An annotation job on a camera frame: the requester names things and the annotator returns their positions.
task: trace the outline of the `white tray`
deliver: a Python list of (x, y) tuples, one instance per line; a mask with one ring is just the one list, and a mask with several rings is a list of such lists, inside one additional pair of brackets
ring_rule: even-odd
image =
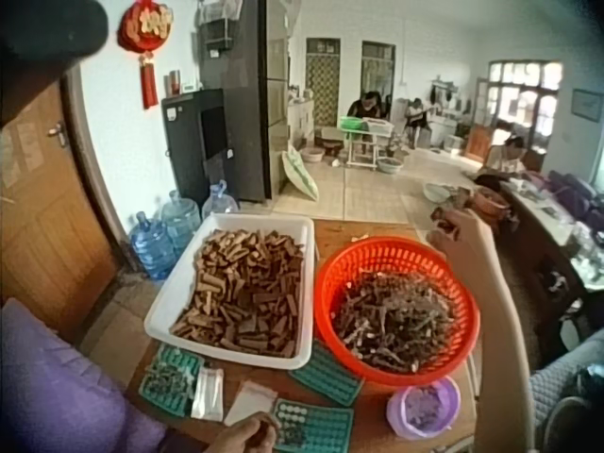
[[(295, 353), (290, 359), (266, 357), (243, 352), (229, 351), (221, 347), (185, 340), (170, 333), (182, 310), (191, 301), (196, 271), (194, 254), (214, 229), (260, 231), (268, 234), (276, 230), (292, 236), (295, 243), (304, 245), (302, 280), (300, 282), (298, 338)], [(306, 364), (312, 349), (312, 283), (314, 279), (314, 223), (307, 217), (292, 215), (212, 214), (201, 225), (178, 260), (176, 267), (161, 287), (151, 310), (144, 319), (144, 330), (150, 337), (173, 346), (187, 349), (202, 356), (224, 361), (236, 361), (247, 365), (282, 370), (295, 370)]]

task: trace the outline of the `doorway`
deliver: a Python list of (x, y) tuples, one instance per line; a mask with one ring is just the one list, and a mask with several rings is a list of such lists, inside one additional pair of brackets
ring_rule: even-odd
[(118, 262), (64, 125), (57, 82), (2, 130), (2, 302), (19, 299), (69, 341)]
[(390, 113), (394, 89), (394, 56), (396, 47), (379, 42), (362, 42), (361, 95), (378, 92), (384, 111)]
[(308, 38), (306, 86), (314, 99), (314, 123), (336, 126), (340, 98), (340, 40)]

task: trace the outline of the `cup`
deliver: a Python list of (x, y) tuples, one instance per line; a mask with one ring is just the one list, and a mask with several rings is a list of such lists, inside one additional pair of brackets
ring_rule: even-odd
[(172, 96), (180, 94), (180, 71), (170, 71), (170, 92)]

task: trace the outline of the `white bag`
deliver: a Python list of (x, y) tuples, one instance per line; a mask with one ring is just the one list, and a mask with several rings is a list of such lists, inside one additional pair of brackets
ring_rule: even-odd
[(285, 174), (292, 184), (304, 195), (309, 196), (314, 201), (318, 201), (319, 188), (304, 167), (300, 153), (290, 144), (288, 150), (281, 153), (281, 157), (283, 158)]

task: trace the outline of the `hand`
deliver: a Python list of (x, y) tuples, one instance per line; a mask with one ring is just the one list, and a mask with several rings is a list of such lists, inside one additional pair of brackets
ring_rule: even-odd
[(205, 453), (271, 453), (278, 428), (271, 414), (257, 412), (223, 430)]
[(446, 255), (455, 276), (480, 305), (489, 300), (494, 277), (502, 277), (493, 232), (471, 210), (445, 211), (444, 220), (452, 230), (430, 231), (428, 242)]

